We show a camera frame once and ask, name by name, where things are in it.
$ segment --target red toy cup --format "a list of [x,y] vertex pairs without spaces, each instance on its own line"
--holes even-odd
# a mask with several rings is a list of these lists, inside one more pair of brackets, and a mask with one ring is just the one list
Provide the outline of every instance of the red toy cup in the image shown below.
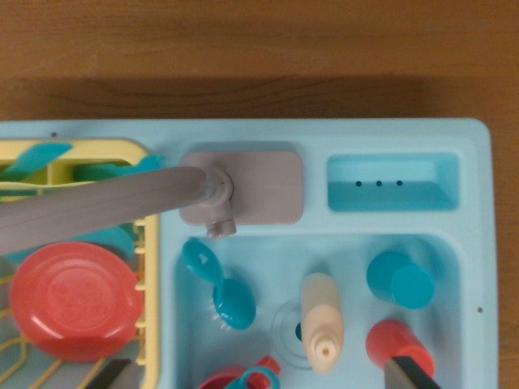
[[[261,361],[256,363],[256,366],[265,366],[272,370],[276,375],[281,372],[281,367],[276,360],[270,356],[266,356]],[[215,374],[206,379],[198,389],[224,389],[227,385],[233,382],[236,378],[240,378],[247,368],[238,365],[229,365],[223,369],[218,370]],[[247,380],[247,386],[250,389],[267,389],[270,386],[268,378],[261,373],[253,373]]]
[[435,360],[409,327],[398,320],[377,323],[367,334],[367,355],[382,370],[393,357],[409,356],[430,377],[435,375]]

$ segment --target red plate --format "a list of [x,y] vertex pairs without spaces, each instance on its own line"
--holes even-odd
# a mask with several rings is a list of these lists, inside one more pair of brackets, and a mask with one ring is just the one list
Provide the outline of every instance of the red plate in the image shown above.
[[143,312],[137,279],[115,254],[83,242],[29,255],[11,283],[19,329],[40,349],[67,361],[96,361],[120,350]]

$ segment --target play sink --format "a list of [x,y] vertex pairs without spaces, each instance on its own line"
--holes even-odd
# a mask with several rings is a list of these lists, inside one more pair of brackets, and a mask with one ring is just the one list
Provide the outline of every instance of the play sink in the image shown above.
[[[293,224],[238,225],[235,235],[211,241],[204,226],[186,223],[179,211],[161,214],[160,310],[150,311],[160,327],[158,389],[195,389],[225,365],[251,367],[268,354],[281,365],[284,389],[382,389],[384,372],[369,360],[365,342],[370,329],[386,318],[409,325],[431,352],[441,387],[497,389],[491,145],[481,122],[258,119],[0,125],[0,139],[48,139],[53,133],[58,139],[131,140],[164,155],[168,166],[180,165],[192,152],[290,151],[302,160],[304,208]],[[212,286],[186,269],[182,245],[192,237],[215,252],[226,275],[251,287],[257,316],[248,329],[226,327],[215,316]],[[408,254],[430,272],[435,296],[429,306],[406,310],[371,294],[367,267],[387,250]],[[345,318],[344,351],[326,375],[311,370],[295,333],[301,283],[313,271],[337,280]],[[0,297],[5,292],[0,289]],[[4,322],[0,335],[8,330]],[[21,370],[31,373],[30,366]],[[75,370],[67,371],[71,376]],[[68,388],[69,382],[54,380],[52,387]]]

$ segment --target soap bottle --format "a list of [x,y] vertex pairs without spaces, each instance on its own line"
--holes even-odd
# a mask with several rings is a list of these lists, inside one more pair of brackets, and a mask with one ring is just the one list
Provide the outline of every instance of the soap bottle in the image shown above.
[[337,282],[324,273],[302,282],[302,343],[312,368],[326,374],[335,366],[344,346],[344,320]]

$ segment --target wooden surface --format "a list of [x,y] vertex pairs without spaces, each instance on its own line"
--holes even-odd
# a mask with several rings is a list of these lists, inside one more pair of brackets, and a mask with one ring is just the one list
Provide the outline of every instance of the wooden surface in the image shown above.
[[0,120],[386,117],[491,129],[500,379],[519,387],[519,2],[0,2]]

